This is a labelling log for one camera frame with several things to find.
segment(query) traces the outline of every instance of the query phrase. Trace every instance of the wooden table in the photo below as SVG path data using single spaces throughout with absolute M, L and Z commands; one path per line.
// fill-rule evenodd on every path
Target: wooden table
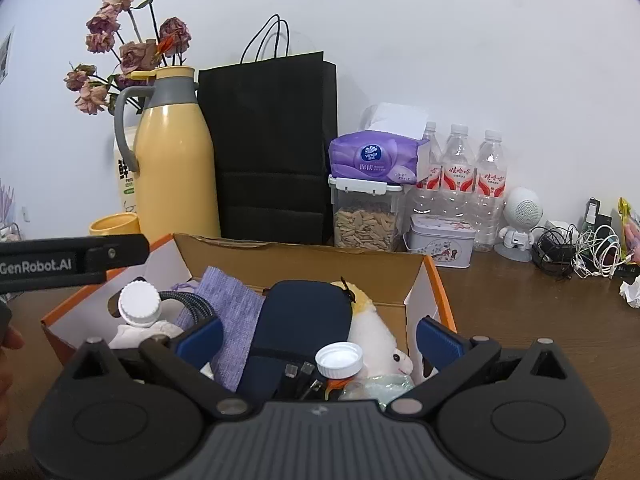
M 640 478 L 640 309 L 619 296 L 621 281 L 557 281 L 497 253 L 474 253 L 468 269 L 438 270 L 462 335 L 524 348 L 543 336 L 562 347 L 611 425 L 597 479 Z

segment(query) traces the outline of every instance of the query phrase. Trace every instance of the gray thermos handle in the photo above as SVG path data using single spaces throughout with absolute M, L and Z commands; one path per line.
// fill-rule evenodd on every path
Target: gray thermos handle
M 116 109 L 113 113 L 114 127 L 116 130 L 116 142 L 122 155 L 122 160 L 131 171 L 139 171 L 136 155 L 127 146 L 127 139 L 124 136 L 124 105 L 130 97 L 151 97 L 154 94 L 153 86 L 130 86 L 125 88 L 116 99 Z

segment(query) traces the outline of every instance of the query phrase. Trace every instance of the plush toy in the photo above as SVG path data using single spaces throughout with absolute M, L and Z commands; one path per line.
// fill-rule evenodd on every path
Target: plush toy
M 341 282 L 332 285 L 344 288 Z M 396 338 L 376 312 L 376 306 L 357 286 L 351 283 L 346 286 L 355 294 L 355 301 L 351 303 L 353 316 L 347 340 L 362 348 L 364 360 L 364 366 L 356 377 L 411 374 L 414 370 L 411 359 L 396 348 Z

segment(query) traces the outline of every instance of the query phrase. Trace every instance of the brown table surface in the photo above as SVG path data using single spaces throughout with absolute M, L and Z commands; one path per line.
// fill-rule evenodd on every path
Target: brown table surface
M 532 264 L 496 253 L 475 253 L 468 269 L 439 271 L 461 334 L 490 335 L 506 347 L 526 348 L 541 336 L 561 345 L 611 424 L 612 443 L 598 480 L 640 478 L 640 309 L 618 295 L 620 280 L 574 276 L 558 282 Z M 6 474 L 7 457 L 26 448 L 28 421 L 60 373 L 39 320 L 70 292 L 29 292 L 12 304 L 27 346 L 9 352 L 16 378 L 0 478 L 27 478 Z
M 612 439 L 598 480 L 640 478 L 640 309 L 619 295 L 619 279 L 557 281 L 533 264 L 474 253 L 468 269 L 439 267 L 465 336 L 503 347 L 557 342 L 604 410 Z

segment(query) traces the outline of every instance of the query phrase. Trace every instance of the black shopping bag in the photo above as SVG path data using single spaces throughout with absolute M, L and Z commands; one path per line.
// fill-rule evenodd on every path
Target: black shopping bag
M 222 236 L 322 244 L 332 234 L 327 149 L 335 65 L 322 52 L 200 71 Z

